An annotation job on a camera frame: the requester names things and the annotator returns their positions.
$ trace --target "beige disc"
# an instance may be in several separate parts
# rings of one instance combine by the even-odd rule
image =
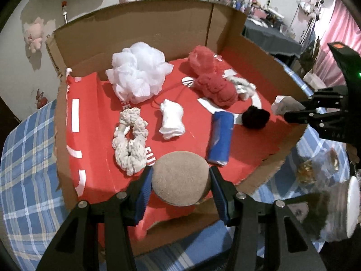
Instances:
[[[193,205],[211,188],[208,163],[191,152],[166,154],[153,165],[152,187],[156,195],[168,204]]]

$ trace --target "cardboard box wall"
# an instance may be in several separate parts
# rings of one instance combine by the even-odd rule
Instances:
[[[144,41],[164,52],[166,61],[188,57],[197,45],[215,53],[224,48],[249,61],[281,95],[305,100],[302,89],[272,56],[241,35],[246,15],[230,7],[199,0],[143,0],[114,5],[80,17],[57,29],[46,41],[53,65],[61,80],[55,112],[55,155],[65,205],[72,209],[77,195],[71,179],[66,150],[66,68],[73,76],[84,77],[94,71],[107,80],[112,54],[135,42]],[[253,193],[281,167],[305,130],[294,126],[280,144],[278,153],[269,156],[238,189]],[[132,242],[134,255],[148,252],[199,231],[217,221],[212,199],[198,205],[193,214],[162,222],[148,231],[140,242]]]

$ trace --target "plaid bedsheet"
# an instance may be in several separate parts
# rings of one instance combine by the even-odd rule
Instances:
[[[307,95],[312,91],[294,72],[286,72]],[[10,244],[22,270],[35,270],[39,260],[67,216],[58,179],[54,145],[56,101],[21,123],[8,136],[0,166],[0,206]],[[276,175],[253,195],[258,201],[272,203],[308,192],[296,182],[295,171],[304,160],[321,149],[334,147],[340,160],[336,181],[349,177],[347,156],[340,143],[321,140],[310,127],[286,158]],[[230,248],[234,230],[222,222],[195,233],[182,241],[136,258],[139,271],[182,271]],[[315,243],[320,250],[322,243]],[[263,254],[262,245],[259,255]]]

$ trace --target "black pom-pom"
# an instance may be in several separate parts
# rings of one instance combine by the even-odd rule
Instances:
[[[270,113],[264,109],[250,106],[242,115],[243,126],[253,129],[262,129],[270,119]]]

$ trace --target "screw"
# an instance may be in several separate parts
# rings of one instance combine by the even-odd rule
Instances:
[[[127,193],[126,192],[118,192],[117,193],[117,198],[119,200],[125,199],[127,197]]]
[[[87,201],[80,201],[78,203],[79,208],[85,208],[88,205]]]
[[[286,205],[285,202],[282,201],[282,200],[277,200],[276,201],[276,206],[277,207],[283,208],[285,205]]]
[[[238,192],[236,193],[236,197],[237,199],[244,200],[247,197],[247,195],[245,193]]]

